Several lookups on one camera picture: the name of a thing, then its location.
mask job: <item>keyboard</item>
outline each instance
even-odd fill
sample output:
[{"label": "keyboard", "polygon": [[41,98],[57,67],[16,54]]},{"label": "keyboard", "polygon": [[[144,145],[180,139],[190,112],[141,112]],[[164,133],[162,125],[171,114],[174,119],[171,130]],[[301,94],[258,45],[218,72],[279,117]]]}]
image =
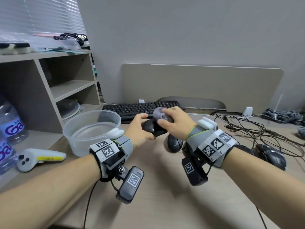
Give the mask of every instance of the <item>keyboard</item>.
[{"label": "keyboard", "polygon": [[138,113],[147,113],[148,118],[153,117],[153,111],[157,107],[171,108],[180,107],[177,101],[150,102],[141,104],[113,104],[104,105],[103,110],[110,110],[120,115],[122,124],[129,124]]}]

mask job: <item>wrist-mounted device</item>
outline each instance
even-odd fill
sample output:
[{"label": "wrist-mounted device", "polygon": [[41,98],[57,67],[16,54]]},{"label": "wrist-mounted device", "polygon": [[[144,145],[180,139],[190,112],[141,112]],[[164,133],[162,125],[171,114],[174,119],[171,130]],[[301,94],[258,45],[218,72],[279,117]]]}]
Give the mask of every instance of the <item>wrist-mounted device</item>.
[{"label": "wrist-mounted device", "polygon": [[216,130],[216,127],[216,122],[203,117],[187,136],[186,157],[182,159],[182,165],[193,186],[208,181],[202,168],[204,164],[220,167],[226,154],[237,143],[222,130]]},{"label": "wrist-mounted device", "polygon": [[114,128],[106,134],[107,139],[90,146],[101,171],[101,181],[109,182],[113,178],[123,180],[117,190],[116,198],[125,204],[131,203],[144,177],[143,170],[133,166],[130,170],[124,166],[133,151],[132,140],[124,136],[124,130]]}]

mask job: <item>hand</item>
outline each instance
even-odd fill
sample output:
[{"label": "hand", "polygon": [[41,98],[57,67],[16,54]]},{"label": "hand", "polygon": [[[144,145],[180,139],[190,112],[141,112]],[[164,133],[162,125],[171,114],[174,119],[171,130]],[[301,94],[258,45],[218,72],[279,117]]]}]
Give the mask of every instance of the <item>hand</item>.
[{"label": "hand", "polygon": [[177,106],[163,109],[161,112],[170,115],[173,118],[173,123],[166,120],[158,120],[158,125],[169,131],[169,133],[174,137],[185,141],[189,132],[193,129],[196,123],[189,117],[189,115]]},{"label": "hand", "polygon": [[146,132],[142,129],[141,124],[148,120],[145,119],[146,117],[148,117],[148,114],[146,113],[137,114],[124,134],[125,136],[127,136],[132,140],[134,149],[144,144],[144,142],[147,139],[148,140],[156,139],[152,133]]}]

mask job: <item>wooden desk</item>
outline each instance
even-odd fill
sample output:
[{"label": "wooden desk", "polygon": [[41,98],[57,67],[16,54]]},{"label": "wooden desk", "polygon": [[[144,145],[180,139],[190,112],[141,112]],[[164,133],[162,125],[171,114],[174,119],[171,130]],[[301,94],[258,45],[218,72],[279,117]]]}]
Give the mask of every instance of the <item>wooden desk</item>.
[{"label": "wooden desk", "polygon": [[[191,117],[195,121],[202,118],[198,115]],[[268,125],[268,122],[262,119],[252,119]],[[217,122],[219,128],[226,131],[223,123]],[[294,136],[297,127],[293,125],[282,126],[273,122],[269,125],[271,127],[268,128],[273,131],[292,140],[304,142]],[[222,169],[212,167],[207,183],[199,187],[191,186],[181,165],[183,154],[167,152],[166,137],[167,135],[162,135],[156,141],[147,141],[135,150],[126,162],[127,167],[136,165],[145,172],[131,204],[125,205],[116,200],[115,191],[110,183],[98,182],[90,201],[86,228],[254,229],[264,227],[253,203]],[[252,142],[248,139],[240,137],[237,139],[245,146],[252,146]],[[67,159],[64,163],[76,159],[65,138],[50,149],[66,152]],[[287,172],[305,182],[304,162],[299,158],[285,157]],[[61,164],[63,163],[44,164],[35,167],[29,173],[21,173],[1,191],[17,186]],[[114,184],[117,187],[120,185],[117,180]],[[90,190],[55,224],[82,228]],[[263,217],[268,229],[278,228],[265,215]]]}]

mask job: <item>window blinds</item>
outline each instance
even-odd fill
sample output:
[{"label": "window blinds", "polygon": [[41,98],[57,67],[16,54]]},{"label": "window blinds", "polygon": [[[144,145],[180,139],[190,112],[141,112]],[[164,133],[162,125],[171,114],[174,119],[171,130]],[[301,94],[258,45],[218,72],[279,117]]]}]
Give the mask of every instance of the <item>window blinds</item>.
[{"label": "window blinds", "polygon": [[0,30],[37,35],[86,33],[76,0],[0,1]]}]

